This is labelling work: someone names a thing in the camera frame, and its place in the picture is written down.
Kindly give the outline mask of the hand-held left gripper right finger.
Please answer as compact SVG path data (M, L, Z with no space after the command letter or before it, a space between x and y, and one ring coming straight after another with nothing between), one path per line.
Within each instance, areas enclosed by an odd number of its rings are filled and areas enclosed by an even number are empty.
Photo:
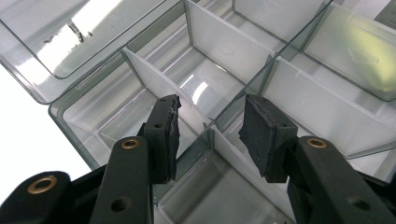
M297 131L270 100L246 96L239 138L261 177L288 185L297 224L396 224L396 176L360 173L330 141Z

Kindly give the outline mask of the grey transparent compartment box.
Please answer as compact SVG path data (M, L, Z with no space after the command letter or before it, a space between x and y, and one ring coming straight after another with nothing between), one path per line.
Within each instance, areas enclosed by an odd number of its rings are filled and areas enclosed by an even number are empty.
M245 98L396 177L396 0L0 0L0 64L92 169L179 97L177 176L156 224L293 224L239 133Z

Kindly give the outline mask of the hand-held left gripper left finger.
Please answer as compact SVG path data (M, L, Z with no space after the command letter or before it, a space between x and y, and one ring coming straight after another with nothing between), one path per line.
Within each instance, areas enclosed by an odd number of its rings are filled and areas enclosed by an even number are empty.
M157 100L137 136L111 151L90 224L153 224L153 190L176 178L179 97Z

